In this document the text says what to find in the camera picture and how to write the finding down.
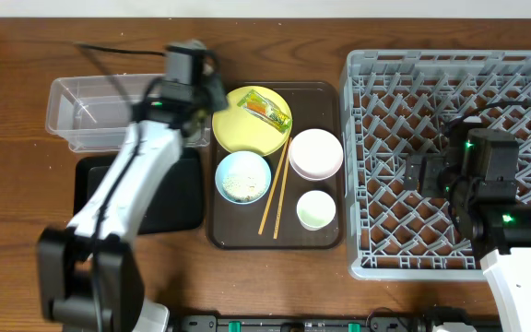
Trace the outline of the green orange snack wrapper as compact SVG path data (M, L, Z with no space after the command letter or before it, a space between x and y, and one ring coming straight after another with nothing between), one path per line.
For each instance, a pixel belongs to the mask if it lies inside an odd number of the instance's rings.
M292 125L292 119L287 114L255 89L251 89L245 94L237 105L275 128L280 134L285 134Z

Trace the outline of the light blue bowl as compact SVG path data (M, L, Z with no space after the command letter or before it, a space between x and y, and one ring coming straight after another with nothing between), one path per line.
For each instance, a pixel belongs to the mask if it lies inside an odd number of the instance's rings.
M266 190L254 201L240 203L231 200L224 192L223 180L232 173L259 174L265 177ZM215 172L215 185L220 195L234 204L248 205L259 200L269 189L272 181L271 170L266 160L260 155L251 151L234 152L225 157L219 164Z

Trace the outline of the pink white bowl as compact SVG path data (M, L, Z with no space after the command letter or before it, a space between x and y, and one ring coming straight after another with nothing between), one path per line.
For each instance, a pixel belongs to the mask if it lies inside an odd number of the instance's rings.
M343 147L339 140L323 129L307 129L290 143L289 163L308 181L322 181L335 175L342 166Z

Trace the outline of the pile of rice scraps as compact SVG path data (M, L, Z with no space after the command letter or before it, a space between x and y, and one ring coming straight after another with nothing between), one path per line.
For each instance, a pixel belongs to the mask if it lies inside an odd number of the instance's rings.
M223 180L222 187L231 200L247 203L264 193L266 178L259 174L232 173Z

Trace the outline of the small pale green cup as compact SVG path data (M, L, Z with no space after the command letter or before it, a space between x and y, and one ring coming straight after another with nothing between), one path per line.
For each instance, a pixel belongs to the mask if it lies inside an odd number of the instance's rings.
M312 190L299 198L296 212L303 228L318 231L335 218L336 203L328 193Z

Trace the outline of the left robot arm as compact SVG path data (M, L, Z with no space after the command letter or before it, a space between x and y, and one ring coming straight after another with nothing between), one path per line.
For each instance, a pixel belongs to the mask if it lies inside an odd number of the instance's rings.
M156 331L170 311L145 295L132 243L159 185L205 118L228 108L216 54L198 40L166 46L166 72L133 101L96 58L76 48L131 111L119 153L88 203L63 230L47 227L36 245L41 314L78 331Z

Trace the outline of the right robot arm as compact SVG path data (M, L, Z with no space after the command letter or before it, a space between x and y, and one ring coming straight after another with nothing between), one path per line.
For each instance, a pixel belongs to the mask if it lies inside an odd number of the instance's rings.
M407 157L404 187L446 201L489 283L502 329L531 331L531 206L516 198L519 144L476 117L455 119L443 132L443 152Z

